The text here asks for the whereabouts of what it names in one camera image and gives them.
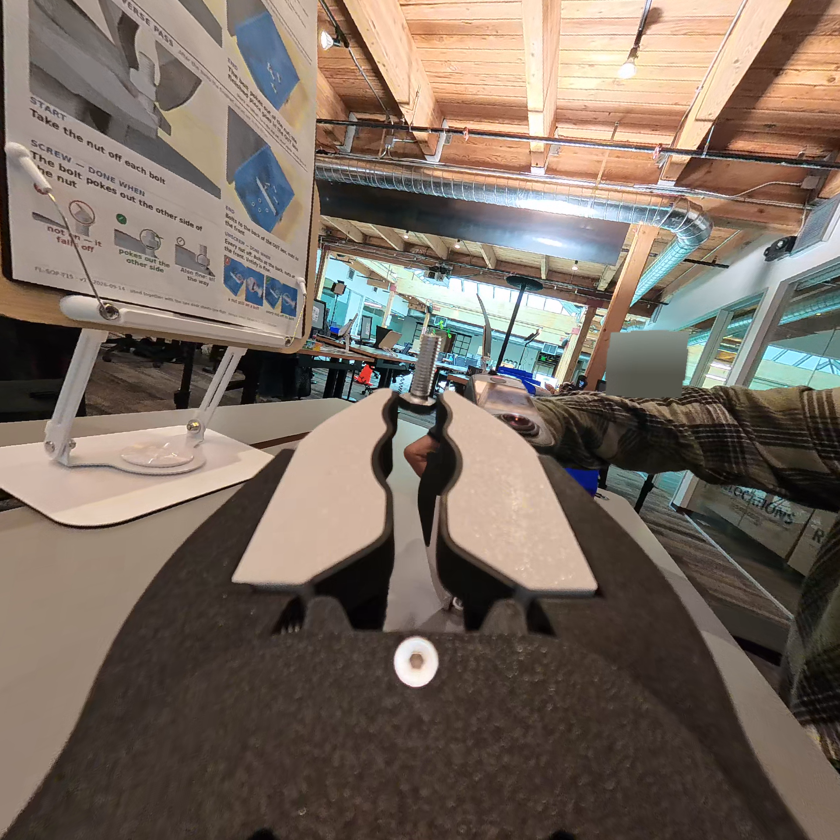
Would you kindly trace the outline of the stack of cardboard boxes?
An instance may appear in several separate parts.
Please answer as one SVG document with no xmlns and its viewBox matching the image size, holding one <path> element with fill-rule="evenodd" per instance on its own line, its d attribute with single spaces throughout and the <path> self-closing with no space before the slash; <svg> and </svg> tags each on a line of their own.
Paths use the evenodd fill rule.
<svg viewBox="0 0 840 840">
<path fill-rule="evenodd" d="M 811 571 L 837 514 L 804 507 L 764 490 L 711 485 L 687 477 L 675 500 L 690 512 L 769 551 L 793 572 Z"/>
</svg>

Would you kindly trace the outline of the white stand base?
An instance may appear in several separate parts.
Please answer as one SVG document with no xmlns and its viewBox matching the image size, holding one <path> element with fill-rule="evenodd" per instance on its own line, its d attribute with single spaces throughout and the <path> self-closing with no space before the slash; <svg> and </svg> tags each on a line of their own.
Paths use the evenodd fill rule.
<svg viewBox="0 0 840 840">
<path fill-rule="evenodd" d="M 62 463 L 44 444 L 2 447 L 2 490 L 73 528 L 129 522 L 256 476 L 265 451 L 212 430 L 201 444 L 185 426 L 81 437 Z"/>
</svg>

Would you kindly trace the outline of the silver hex bolt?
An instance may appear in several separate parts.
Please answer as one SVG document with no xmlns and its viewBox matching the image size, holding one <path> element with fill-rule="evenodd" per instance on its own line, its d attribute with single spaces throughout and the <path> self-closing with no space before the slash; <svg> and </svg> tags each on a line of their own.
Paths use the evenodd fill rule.
<svg viewBox="0 0 840 840">
<path fill-rule="evenodd" d="M 443 342 L 437 332 L 422 333 L 413 377 L 412 393 L 415 396 L 427 398 L 432 392 Z"/>
</svg>

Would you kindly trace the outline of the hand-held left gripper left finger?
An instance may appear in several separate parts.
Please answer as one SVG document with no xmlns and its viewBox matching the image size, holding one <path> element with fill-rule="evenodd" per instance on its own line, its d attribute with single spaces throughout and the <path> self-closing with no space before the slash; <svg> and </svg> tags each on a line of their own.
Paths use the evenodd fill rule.
<svg viewBox="0 0 840 840">
<path fill-rule="evenodd" d="M 303 595 L 386 595 L 394 568 L 398 394 L 378 390 L 317 426 L 283 472 L 233 582 Z"/>
</svg>

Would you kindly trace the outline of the person's right forearm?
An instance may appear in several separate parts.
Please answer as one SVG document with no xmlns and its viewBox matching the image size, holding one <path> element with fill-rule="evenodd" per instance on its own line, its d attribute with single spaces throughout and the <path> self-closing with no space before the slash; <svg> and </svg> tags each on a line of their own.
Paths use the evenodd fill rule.
<svg viewBox="0 0 840 840">
<path fill-rule="evenodd" d="M 539 398 L 562 466 L 688 471 L 838 512 L 838 389 L 687 387 L 662 400 L 596 392 Z"/>
</svg>

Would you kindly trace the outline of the black floor lamp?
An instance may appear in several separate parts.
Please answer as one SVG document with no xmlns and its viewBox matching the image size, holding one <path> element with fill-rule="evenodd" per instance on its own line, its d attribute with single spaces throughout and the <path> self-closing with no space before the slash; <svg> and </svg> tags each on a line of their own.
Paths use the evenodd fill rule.
<svg viewBox="0 0 840 840">
<path fill-rule="evenodd" d="M 543 290 L 543 284 L 541 281 L 523 275 L 509 275 L 506 278 L 506 282 L 512 289 L 517 290 L 518 294 L 513 305 L 512 315 L 509 319 L 505 337 L 500 346 L 497 361 L 493 365 L 495 370 L 498 370 L 502 366 L 502 363 L 506 357 L 508 345 L 511 340 L 516 320 L 518 319 L 518 314 L 522 306 L 523 299 L 525 298 L 527 293 L 534 293 Z"/>
</svg>

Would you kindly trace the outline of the silver air duct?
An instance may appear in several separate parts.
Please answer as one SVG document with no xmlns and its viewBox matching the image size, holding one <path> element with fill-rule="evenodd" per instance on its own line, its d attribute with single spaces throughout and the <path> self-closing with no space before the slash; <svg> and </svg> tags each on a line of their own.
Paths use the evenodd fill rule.
<svg viewBox="0 0 840 840">
<path fill-rule="evenodd" d="M 639 224 L 670 232 L 674 239 L 640 276 L 632 303 L 642 300 L 667 274 L 704 245 L 710 216 L 682 195 L 594 188 L 536 176 L 445 167 L 427 162 L 388 161 L 344 154 L 317 154 L 316 178 L 402 193 L 450 198 L 496 207 Z"/>
</svg>

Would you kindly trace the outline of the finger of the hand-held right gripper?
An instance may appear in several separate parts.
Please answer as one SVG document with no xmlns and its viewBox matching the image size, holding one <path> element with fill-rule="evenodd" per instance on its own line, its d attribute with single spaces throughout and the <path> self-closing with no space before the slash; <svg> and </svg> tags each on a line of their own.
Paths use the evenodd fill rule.
<svg viewBox="0 0 840 840">
<path fill-rule="evenodd" d="M 426 546 L 426 556 L 430 579 L 436 597 L 439 600 L 440 608 L 443 610 L 450 610 L 452 608 L 453 596 L 444 588 L 440 580 L 437 567 L 436 549 L 431 543 Z"/>
</svg>

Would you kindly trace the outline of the person's right hand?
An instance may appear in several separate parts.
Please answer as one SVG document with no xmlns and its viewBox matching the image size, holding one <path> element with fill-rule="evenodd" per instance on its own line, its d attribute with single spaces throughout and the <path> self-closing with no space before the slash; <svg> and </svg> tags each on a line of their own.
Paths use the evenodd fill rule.
<svg viewBox="0 0 840 840">
<path fill-rule="evenodd" d="M 424 475 L 430 456 L 438 453 L 439 446 L 439 441 L 427 433 L 404 448 L 404 458 L 418 477 Z"/>
</svg>

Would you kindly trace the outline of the wall air vent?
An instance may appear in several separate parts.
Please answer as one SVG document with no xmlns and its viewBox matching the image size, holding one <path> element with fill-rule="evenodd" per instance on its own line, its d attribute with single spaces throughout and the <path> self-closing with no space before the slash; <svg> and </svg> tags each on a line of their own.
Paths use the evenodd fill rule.
<svg viewBox="0 0 840 840">
<path fill-rule="evenodd" d="M 833 236 L 838 224 L 839 195 L 836 194 L 831 199 L 815 205 L 808 213 L 801 231 L 795 239 L 791 255 L 798 255 L 826 242 Z"/>
</svg>

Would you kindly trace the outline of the instruction sheet clipboard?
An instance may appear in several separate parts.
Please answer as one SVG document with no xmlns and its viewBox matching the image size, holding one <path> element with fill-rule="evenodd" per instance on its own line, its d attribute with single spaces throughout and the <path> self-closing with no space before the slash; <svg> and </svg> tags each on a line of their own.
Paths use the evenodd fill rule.
<svg viewBox="0 0 840 840">
<path fill-rule="evenodd" d="M 317 2 L 2 2 L 2 273 L 302 342 Z"/>
</svg>

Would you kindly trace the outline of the clear stand pole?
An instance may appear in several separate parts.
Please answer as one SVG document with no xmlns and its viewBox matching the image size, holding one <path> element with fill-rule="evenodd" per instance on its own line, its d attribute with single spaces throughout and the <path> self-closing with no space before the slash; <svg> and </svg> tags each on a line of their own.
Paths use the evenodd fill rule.
<svg viewBox="0 0 840 840">
<path fill-rule="evenodd" d="M 100 348 L 108 336 L 108 331 L 103 330 L 83 329 L 80 332 L 56 407 L 45 426 L 44 448 L 47 456 L 62 466 L 70 465 L 70 452 L 74 445 L 71 428 Z"/>
<path fill-rule="evenodd" d="M 222 360 L 216 368 L 213 379 L 206 390 L 203 401 L 198 407 L 197 415 L 185 426 L 187 438 L 194 445 L 200 445 L 202 443 L 208 425 L 221 403 L 227 386 L 245 353 L 245 348 L 229 346 L 226 349 Z"/>
</svg>

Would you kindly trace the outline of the wooden office desk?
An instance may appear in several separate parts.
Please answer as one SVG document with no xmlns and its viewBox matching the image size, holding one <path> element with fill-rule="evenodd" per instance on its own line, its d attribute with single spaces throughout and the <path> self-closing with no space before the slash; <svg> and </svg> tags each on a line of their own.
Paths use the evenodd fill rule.
<svg viewBox="0 0 840 840">
<path fill-rule="evenodd" d="M 322 398 L 345 398 L 352 390 L 352 374 L 361 372 L 368 364 L 378 381 L 374 388 L 389 388 L 394 379 L 413 373 L 417 359 L 391 351 L 350 348 L 321 343 L 318 348 L 302 349 L 297 352 L 300 366 L 313 370 L 325 370 L 327 379 L 322 389 Z"/>
</svg>

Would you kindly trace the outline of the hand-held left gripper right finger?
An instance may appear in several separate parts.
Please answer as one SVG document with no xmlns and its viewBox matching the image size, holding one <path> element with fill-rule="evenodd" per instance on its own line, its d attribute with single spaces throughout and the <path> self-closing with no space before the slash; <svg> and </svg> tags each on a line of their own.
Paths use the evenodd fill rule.
<svg viewBox="0 0 840 840">
<path fill-rule="evenodd" d="M 594 574 L 540 454 L 462 395 L 438 405 L 452 471 L 437 506 L 444 588 L 463 601 L 592 597 Z"/>
</svg>

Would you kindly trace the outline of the person's plaid shirt torso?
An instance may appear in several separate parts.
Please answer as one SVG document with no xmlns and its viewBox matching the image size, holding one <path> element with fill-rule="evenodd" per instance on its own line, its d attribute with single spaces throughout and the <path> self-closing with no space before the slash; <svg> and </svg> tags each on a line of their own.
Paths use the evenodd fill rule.
<svg viewBox="0 0 840 840">
<path fill-rule="evenodd" d="M 838 528 L 829 532 L 802 585 L 782 659 L 780 697 L 838 770 Z"/>
</svg>

